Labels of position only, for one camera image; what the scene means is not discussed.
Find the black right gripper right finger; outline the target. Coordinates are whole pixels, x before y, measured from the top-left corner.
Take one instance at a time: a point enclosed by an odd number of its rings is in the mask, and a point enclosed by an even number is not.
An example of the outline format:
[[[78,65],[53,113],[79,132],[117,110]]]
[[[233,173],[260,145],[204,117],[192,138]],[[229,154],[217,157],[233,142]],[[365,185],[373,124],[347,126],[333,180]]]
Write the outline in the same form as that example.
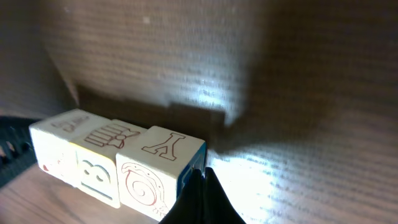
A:
[[[206,224],[246,224],[231,205],[211,167],[205,168],[203,222]]]

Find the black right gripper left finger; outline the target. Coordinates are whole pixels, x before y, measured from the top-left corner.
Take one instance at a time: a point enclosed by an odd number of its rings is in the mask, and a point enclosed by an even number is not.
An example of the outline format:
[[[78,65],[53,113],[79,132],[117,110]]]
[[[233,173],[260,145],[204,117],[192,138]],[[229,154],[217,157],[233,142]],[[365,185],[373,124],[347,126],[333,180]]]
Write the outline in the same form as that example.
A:
[[[177,201],[159,224],[200,224],[203,210],[203,176],[195,169]]]

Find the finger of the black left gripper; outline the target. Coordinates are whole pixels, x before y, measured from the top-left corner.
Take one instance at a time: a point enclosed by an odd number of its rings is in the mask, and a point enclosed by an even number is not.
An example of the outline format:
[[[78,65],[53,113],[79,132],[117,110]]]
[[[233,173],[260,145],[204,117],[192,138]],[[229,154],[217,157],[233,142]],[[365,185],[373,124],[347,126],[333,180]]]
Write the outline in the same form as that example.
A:
[[[1,116],[1,187],[37,162],[29,126],[37,119]]]

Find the white wooden block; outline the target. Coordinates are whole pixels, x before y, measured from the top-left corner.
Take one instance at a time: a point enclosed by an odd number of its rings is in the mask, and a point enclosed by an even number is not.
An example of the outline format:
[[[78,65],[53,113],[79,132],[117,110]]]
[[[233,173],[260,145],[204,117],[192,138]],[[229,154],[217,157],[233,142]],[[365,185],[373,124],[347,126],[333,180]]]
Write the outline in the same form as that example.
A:
[[[204,170],[206,142],[153,126],[116,155],[120,202],[160,221],[195,169]]]
[[[109,122],[108,118],[74,109],[31,124],[29,131],[39,168],[77,186],[76,152],[70,141]]]

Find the yellow wooden block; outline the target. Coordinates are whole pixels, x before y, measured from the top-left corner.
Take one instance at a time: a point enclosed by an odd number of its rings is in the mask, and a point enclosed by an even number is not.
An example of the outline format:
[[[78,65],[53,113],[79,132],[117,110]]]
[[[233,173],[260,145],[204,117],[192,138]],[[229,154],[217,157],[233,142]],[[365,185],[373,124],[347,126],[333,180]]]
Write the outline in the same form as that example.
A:
[[[84,193],[119,208],[116,154],[146,132],[145,128],[111,120],[72,140],[76,152],[77,187]]]

